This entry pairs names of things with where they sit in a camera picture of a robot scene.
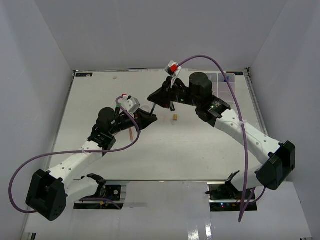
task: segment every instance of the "white wall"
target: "white wall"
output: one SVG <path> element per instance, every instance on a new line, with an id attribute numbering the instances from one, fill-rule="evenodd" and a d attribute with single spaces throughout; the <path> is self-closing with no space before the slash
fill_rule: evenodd
<path id="1" fill-rule="evenodd" d="M 287 0 L 35 1 L 73 70 L 106 70 L 250 67 Z"/>
<path id="2" fill-rule="evenodd" d="M 296 145 L 294 185 L 320 239 L 320 2 L 289 0 L 252 66 L 271 137 Z"/>
<path id="3" fill-rule="evenodd" d="M 20 239 L 25 214 L 9 202 L 14 171 L 52 149 L 72 71 L 33 0 L 0 0 L 0 239 Z M 26 166 L 13 196 L 23 209 L 32 174 Z"/>

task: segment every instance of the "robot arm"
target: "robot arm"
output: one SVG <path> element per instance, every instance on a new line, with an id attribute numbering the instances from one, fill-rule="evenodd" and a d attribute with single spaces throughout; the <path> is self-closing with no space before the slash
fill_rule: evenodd
<path id="1" fill-rule="evenodd" d="M 173 110 L 173 103 L 196 107 L 195 112 L 201 120 L 212 127 L 225 132 L 240 144 L 244 144 L 241 124 L 245 124 L 248 150 L 258 159 L 258 169 L 248 172 L 247 188 L 265 186 L 276 190 L 295 168 L 295 146 L 287 141 L 284 144 L 272 139 L 254 128 L 249 123 L 240 122 L 236 112 L 212 92 L 212 82 L 202 72 L 195 72 L 189 77 L 189 87 L 174 76 L 168 76 L 162 87 L 152 93 L 148 100 L 167 109 Z M 233 195 L 243 190 L 244 173 L 230 175 L 225 186 Z"/>
<path id="2" fill-rule="evenodd" d="M 139 101 L 131 96 L 123 96 L 122 106 L 134 117 L 140 130 L 158 120 L 156 115 L 140 109 Z M 34 173 L 26 204 L 53 221 L 62 214 L 67 201 L 72 203 L 88 196 L 103 197 L 106 180 L 93 173 L 83 177 L 81 174 L 103 156 L 92 151 L 111 150 L 116 143 L 115 134 L 132 127 L 134 123 L 124 112 L 120 113 L 120 108 L 117 107 L 115 111 L 110 107 L 103 108 L 91 135 L 81 148 L 82 152 L 72 154 L 48 171 L 39 169 Z"/>

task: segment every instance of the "cable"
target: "cable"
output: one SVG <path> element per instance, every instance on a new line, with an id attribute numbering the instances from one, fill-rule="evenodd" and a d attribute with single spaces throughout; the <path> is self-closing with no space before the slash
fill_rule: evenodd
<path id="1" fill-rule="evenodd" d="M 119 210 L 121 210 L 121 207 L 118 206 L 118 204 L 116 204 L 114 201 L 108 199 L 108 198 L 103 198 L 103 197 L 90 197 L 90 198 L 82 198 L 80 199 L 79 201 L 106 201 L 106 202 L 109 202 L 113 205 L 115 205 L 115 207 Z"/>
<path id="2" fill-rule="evenodd" d="M 220 70 L 221 74 L 224 77 L 224 80 L 226 81 L 226 83 L 227 83 L 227 85 L 228 85 L 228 87 L 230 89 L 232 98 L 234 100 L 236 109 L 238 111 L 239 120 L 240 120 L 240 122 L 244 122 L 242 114 L 241 114 L 241 111 L 240 111 L 240 106 L 239 106 L 239 103 L 238 103 L 236 95 L 235 95 L 235 92 L 233 91 L 233 89 L 232 89 L 232 87 L 230 85 L 230 82 L 229 82 L 224 70 L 222 69 L 222 67 L 219 65 L 219 63 L 216 60 L 214 60 L 212 57 L 209 57 L 209 56 L 206 56 L 206 55 L 195 55 L 195 56 L 189 57 L 186 60 L 180 62 L 177 65 L 177 67 L 180 67 L 183 64 L 185 64 L 186 62 L 188 62 L 188 61 L 190 61 L 192 59 L 196 59 L 196 58 L 208 59 L 208 60 L 212 61 L 218 67 L 218 69 Z M 246 208 L 245 208 L 245 199 L 246 199 L 246 189 L 247 189 L 247 182 L 248 182 L 248 168 L 249 168 L 248 167 L 248 165 L 249 165 L 249 163 L 248 163 L 248 142 L 247 142 L 247 134 L 246 134 L 245 125 L 241 124 L 241 128 L 242 128 L 243 146 L 244 146 L 244 181 L 243 181 L 243 190 L 242 190 L 242 197 L 241 197 L 241 204 L 240 204 L 240 213 L 239 213 L 239 219 L 238 219 L 239 223 L 241 222 L 241 219 L 242 219 L 242 217 L 244 215 L 244 212 L 246 210 Z"/>
<path id="3" fill-rule="evenodd" d="M 14 180 L 17 176 L 17 174 L 20 172 L 20 170 L 27 164 L 31 163 L 34 160 L 43 158 L 43 157 L 47 157 L 47 156 L 53 156 L 53 155 L 61 155 L 61 154 L 81 154 L 83 152 L 86 153 L 102 153 L 102 154 L 106 154 L 106 153 L 114 153 L 114 152 L 120 152 L 123 150 L 126 150 L 128 148 L 130 148 L 131 146 L 133 146 L 139 139 L 140 137 L 140 129 L 138 124 L 136 123 L 136 121 L 134 120 L 134 118 L 121 106 L 121 104 L 119 104 L 119 100 L 122 99 L 123 97 L 120 96 L 118 97 L 115 102 L 116 104 L 119 106 L 119 108 L 129 117 L 129 119 L 133 122 L 135 129 L 137 131 L 137 136 L 136 139 L 130 143 L 128 146 L 119 148 L 119 149 L 114 149 L 114 150 L 72 150 L 72 151 L 57 151 L 57 152 L 49 152 L 49 153 L 45 153 L 45 154 L 41 154 L 38 156 L 35 156 L 31 159 L 29 159 L 28 161 L 26 161 L 25 163 L 23 163 L 20 167 L 18 167 L 18 169 L 14 172 L 14 174 L 12 175 L 11 179 L 10 179 L 10 183 L 9 183 L 9 188 L 8 188 L 8 194 L 9 194 L 9 199 L 10 199 L 10 203 L 12 204 L 12 206 L 19 212 L 23 213 L 23 214 L 33 214 L 36 213 L 36 211 L 27 211 L 27 210 L 23 210 L 20 207 L 17 206 L 17 204 L 15 203 L 14 199 L 13 199 L 13 195 L 12 195 L 12 186 L 14 183 Z"/>

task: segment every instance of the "white table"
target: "white table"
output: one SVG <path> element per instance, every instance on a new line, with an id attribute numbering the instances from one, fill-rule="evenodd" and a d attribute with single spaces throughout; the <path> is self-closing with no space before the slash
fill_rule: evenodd
<path id="1" fill-rule="evenodd" d="M 192 70 L 183 69 L 179 77 L 188 85 Z M 121 94 L 139 99 L 149 106 L 149 94 L 160 88 L 167 74 L 162 70 L 94 72 L 92 77 L 75 77 L 55 151 L 78 149 L 91 133 L 98 112 L 115 107 Z M 254 127 L 260 124 L 244 76 L 235 77 L 235 94 L 242 114 Z M 83 175 L 95 173 L 109 180 L 225 180 L 244 169 L 244 149 L 231 137 L 202 122 L 195 108 L 175 104 L 175 112 L 157 106 L 158 121 L 143 130 L 132 148 L 108 153 Z M 178 121 L 173 121 L 178 114 Z M 129 131 L 116 135 L 114 149 L 128 145 Z M 54 156 L 53 167 L 68 156 Z M 249 154 L 249 167 L 258 165 Z M 238 223 L 238 212 L 210 212 L 209 199 L 201 194 L 205 183 L 131 182 L 126 200 L 118 210 L 74 210 L 49 222 L 39 214 L 28 218 L 25 232 L 36 239 L 300 239 L 310 231 L 290 182 L 277 191 L 267 190 L 258 202 L 258 211 L 246 212 Z M 132 203 L 142 207 L 130 208 Z"/>

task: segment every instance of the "gray wall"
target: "gray wall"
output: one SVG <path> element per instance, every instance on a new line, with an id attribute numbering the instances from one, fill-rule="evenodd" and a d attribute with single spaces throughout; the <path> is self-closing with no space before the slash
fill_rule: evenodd
<path id="1" fill-rule="evenodd" d="M 250 67 L 287 0 L 35 1 L 73 70 L 106 70 Z"/>
<path id="2" fill-rule="evenodd" d="M 271 137 L 296 145 L 292 173 L 315 240 L 320 239 L 320 3 L 290 0 L 252 66 Z"/>
<path id="3" fill-rule="evenodd" d="M 72 72 L 33 0 L 0 0 L 0 239 L 20 238 L 25 214 L 9 202 L 14 171 L 52 149 Z M 32 174 L 44 159 L 26 166 L 13 196 L 25 200 Z"/>

